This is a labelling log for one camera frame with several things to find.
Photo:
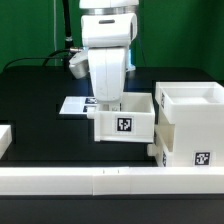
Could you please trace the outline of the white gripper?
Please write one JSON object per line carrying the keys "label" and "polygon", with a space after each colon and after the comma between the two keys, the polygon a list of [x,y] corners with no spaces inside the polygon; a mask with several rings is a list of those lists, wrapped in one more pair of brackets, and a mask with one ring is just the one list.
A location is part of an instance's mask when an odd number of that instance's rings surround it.
{"label": "white gripper", "polygon": [[121,101],[126,75],[126,48],[88,50],[93,94],[99,103]]}

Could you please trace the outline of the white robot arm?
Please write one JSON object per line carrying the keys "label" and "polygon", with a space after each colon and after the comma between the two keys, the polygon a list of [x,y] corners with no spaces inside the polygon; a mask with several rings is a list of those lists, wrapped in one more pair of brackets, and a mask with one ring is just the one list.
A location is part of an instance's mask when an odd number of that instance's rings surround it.
{"label": "white robot arm", "polygon": [[80,0],[82,44],[88,49],[92,88],[99,103],[119,103],[128,50],[137,36],[139,0]]}

